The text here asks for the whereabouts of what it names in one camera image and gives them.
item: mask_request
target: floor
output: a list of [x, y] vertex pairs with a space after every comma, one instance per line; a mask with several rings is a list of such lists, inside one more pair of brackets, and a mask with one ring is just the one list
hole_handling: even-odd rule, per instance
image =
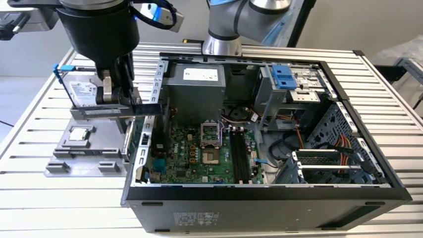
[[[37, 94], [46, 77], [0, 76], [0, 120], [14, 124]], [[0, 123], [0, 143], [10, 131], [10, 126]]]

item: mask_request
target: green circuit board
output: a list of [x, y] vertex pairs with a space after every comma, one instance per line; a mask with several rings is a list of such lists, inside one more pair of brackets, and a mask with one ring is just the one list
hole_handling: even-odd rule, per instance
[[[233, 183], [229, 132], [221, 132], [218, 149], [201, 148], [200, 127], [174, 127], [170, 132], [169, 153], [165, 158], [165, 172], [160, 174], [160, 183]], [[253, 133], [244, 133], [245, 149], [249, 146], [257, 155]], [[250, 153], [246, 153], [249, 164]], [[261, 168], [250, 177], [252, 183], [262, 183]]]

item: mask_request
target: blue latch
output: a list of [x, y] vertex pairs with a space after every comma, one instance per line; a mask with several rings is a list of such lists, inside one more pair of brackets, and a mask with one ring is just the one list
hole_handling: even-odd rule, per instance
[[74, 65], [61, 65], [60, 69], [58, 69], [58, 64], [53, 64], [53, 74], [60, 82], [60, 84], [62, 85], [64, 81], [61, 79], [61, 76], [60, 76], [60, 71], [66, 71], [66, 72], [70, 72], [70, 71], [74, 71], [76, 70], [76, 66]]
[[74, 70], [76, 70], [76, 66], [74, 65], [61, 65], [61, 67], [60, 67], [60, 71], [70, 72], [70, 71], [74, 71]]
[[272, 76], [278, 89], [294, 89], [296, 82], [292, 77], [290, 69], [286, 65], [272, 65]]

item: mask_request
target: robotic arm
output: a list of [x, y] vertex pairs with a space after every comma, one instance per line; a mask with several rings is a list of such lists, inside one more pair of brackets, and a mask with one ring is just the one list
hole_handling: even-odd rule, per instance
[[[153, 3], [166, 9], [170, 24], [145, 17], [133, 8], [133, 3]], [[57, 13], [76, 52], [94, 62], [102, 81], [102, 87], [96, 92], [96, 104], [130, 106], [134, 103], [132, 50], [140, 41], [136, 20], [169, 30], [177, 21], [173, 6], [165, 0], [8, 0], [8, 4]]]
[[[282, 26], [290, 19], [290, 0], [208, 1], [209, 36], [202, 44], [202, 54], [240, 56], [238, 36], [264, 45], [277, 44]], [[136, 19], [177, 32], [182, 15], [172, 4], [166, 0], [6, 0], [6, 3], [10, 7], [33, 7], [57, 13], [76, 52], [94, 62], [102, 81], [96, 91], [96, 104], [132, 106], [136, 103], [132, 50], [140, 40]], [[141, 14], [133, 3], [144, 3], [142, 9], [146, 5], [145, 11], [152, 16]], [[5, 19], [0, 35], [5, 33], [9, 40], [26, 21], [28, 15]]]
[[277, 46], [292, 19], [290, 0], [209, 0], [209, 36], [202, 54], [240, 56], [242, 36]]

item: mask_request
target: blue plastic tab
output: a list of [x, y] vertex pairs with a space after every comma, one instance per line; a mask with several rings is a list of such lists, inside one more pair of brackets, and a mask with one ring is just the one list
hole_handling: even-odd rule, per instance
[[60, 71], [74, 71], [76, 70], [76, 66], [74, 65], [61, 65], [60, 67]]
[[266, 160], [261, 160], [258, 158], [253, 158], [253, 162], [257, 162], [260, 164], [266, 164]]
[[152, 160], [152, 170], [160, 173], [165, 172], [165, 159], [156, 158]]
[[213, 6], [213, 5], [225, 4], [225, 3], [232, 2], [232, 1], [236, 1], [236, 0], [210, 0], [209, 3]]
[[290, 69], [286, 65], [272, 65], [272, 76], [278, 89], [294, 89], [296, 82], [292, 77]]
[[57, 78], [57, 80], [58, 80], [60, 84], [62, 84], [64, 82], [62, 82], [62, 80], [61, 80], [61, 76], [60, 76], [60, 73], [58, 73], [57, 67], [58, 67], [58, 64], [57, 64], [57, 63], [56, 63], [56, 64], [53, 64], [53, 74], [54, 74], [54, 76], [56, 76], [56, 78]]

